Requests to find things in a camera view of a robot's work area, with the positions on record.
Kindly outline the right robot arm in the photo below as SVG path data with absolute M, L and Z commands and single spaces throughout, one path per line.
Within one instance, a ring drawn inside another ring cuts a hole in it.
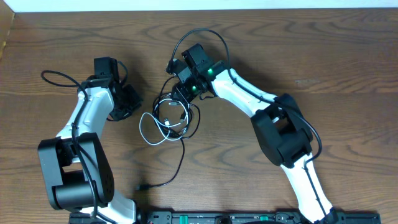
M 171 58 L 167 73 L 178 77 L 172 95 L 184 103 L 210 92 L 245 113 L 251 120 L 264 155 L 285 172 L 300 213 L 311 223 L 337 223 L 338 215 L 325 196 L 315 172 L 311 142 L 319 135 L 288 94 L 264 92 L 238 75 L 228 62 L 214 62 L 200 44 Z

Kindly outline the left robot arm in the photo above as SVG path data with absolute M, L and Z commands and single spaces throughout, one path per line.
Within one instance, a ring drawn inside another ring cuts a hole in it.
M 69 223 L 140 223 L 135 201 L 115 189 L 100 138 L 107 121 L 122 121 L 141 106 L 135 89 L 120 78 L 122 63 L 94 60 L 94 74 L 72 81 L 78 102 L 65 127 L 38 146 L 49 204 L 69 211 Z

